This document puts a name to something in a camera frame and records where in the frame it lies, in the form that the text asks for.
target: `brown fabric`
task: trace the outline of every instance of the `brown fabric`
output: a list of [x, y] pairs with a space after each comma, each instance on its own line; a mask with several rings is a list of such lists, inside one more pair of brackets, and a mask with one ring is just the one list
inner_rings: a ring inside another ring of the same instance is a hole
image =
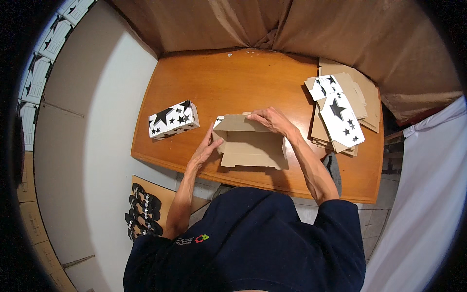
[[240, 46], [325, 57], [375, 81], [402, 121], [460, 95], [446, 47], [413, 0], [108, 1], [158, 56]]
[[142, 39], [164, 52], [272, 48], [291, 0], [111, 0]]

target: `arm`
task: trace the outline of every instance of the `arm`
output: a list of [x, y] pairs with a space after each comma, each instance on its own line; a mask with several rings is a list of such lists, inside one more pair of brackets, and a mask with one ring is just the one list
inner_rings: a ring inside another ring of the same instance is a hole
[[339, 199], [331, 175], [306, 143], [298, 128], [281, 111], [273, 107], [255, 110], [247, 116], [247, 119], [258, 121], [272, 132], [280, 133], [289, 140], [303, 171], [306, 186], [318, 206], [328, 200]]
[[174, 239], [188, 229], [191, 198], [193, 196], [196, 174], [203, 163], [209, 158], [212, 151], [224, 141], [220, 138], [210, 144], [213, 127], [214, 123], [211, 123], [203, 141], [186, 166], [185, 175], [178, 187], [169, 212], [167, 213], [167, 223], [164, 234], [162, 235], [163, 237]]

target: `white wall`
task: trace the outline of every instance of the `white wall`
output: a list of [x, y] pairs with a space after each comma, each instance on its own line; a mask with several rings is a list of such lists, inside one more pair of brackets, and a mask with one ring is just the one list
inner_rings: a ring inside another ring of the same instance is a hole
[[35, 135], [36, 190], [50, 241], [80, 291], [121, 291], [132, 243], [124, 213], [133, 174], [175, 189], [176, 173], [130, 156], [157, 63], [99, 1], [78, 24], [45, 88]]

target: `wooden board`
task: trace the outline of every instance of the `wooden board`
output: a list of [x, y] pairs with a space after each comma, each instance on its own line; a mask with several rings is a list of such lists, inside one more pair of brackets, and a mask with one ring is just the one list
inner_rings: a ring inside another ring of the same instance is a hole
[[[241, 114], [274, 106], [309, 136], [313, 103], [304, 85], [318, 73], [318, 60], [258, 49], [225, 49], [179, 52], [164, 55], [149, 82], [136, 124], [131, 156], [168, 169], [184, 172], [210, 123], [218, 115]], [[198, 108], [200, 128], [156, 141], [149, 138], [148, 117], [190, 99]], [[376, 202], [381, 178], [383, 133], [363, 128], [365, 142], [357, 157], [338, 154], [342, 198], [355, 203]], [[320, 157], [325, 149], [307, 140]], [[216, 152], [199, 176], [236, 186], [276, 190], [291, 196], [311, 198], [302, 171], [289, 143], [290, 169], [220, 166]]]

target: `box flap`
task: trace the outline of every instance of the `box flap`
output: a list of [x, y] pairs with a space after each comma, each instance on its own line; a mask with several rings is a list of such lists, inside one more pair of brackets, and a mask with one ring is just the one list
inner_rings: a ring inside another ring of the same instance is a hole
[[226, 114], [224, 119], [213, 129], [214, 131], [244, 131], [244, 132], [271, 132], [257, 121], [247, 120], [244, 114]]

